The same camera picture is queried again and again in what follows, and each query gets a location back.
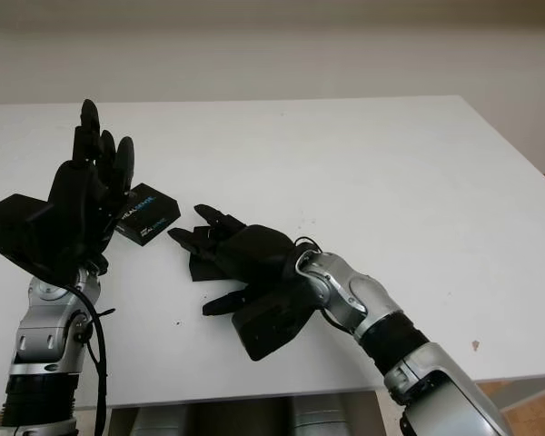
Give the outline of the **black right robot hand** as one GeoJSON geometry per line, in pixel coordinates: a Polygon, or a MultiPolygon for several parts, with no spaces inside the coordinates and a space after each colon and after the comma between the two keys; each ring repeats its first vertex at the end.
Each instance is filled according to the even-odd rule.
{"type": "Polygon", "coordinates": [[[280,281],[294,249],[287,235],[260,224],[247,225],[207,204],[197,204],[194,210],[207,222],[204,227],[192,231],[174,227],[168,231],[190,253],[192,279],[228,279],[245,284],[240,291],[206,303],[204,316],[236,312],[280,281]]]}

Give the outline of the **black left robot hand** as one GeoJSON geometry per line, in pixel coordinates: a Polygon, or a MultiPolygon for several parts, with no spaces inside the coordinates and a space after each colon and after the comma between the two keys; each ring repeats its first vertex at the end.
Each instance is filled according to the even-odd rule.
{"type": "Polygon", "coordinates": [[[58,168],[48,202],[66,224],[64,256],[98,263],[128,203],[134,176],[134,142],[119,143],[103,130],[95,103],[84,100],[74,129],[72,158],[58,168]]]}

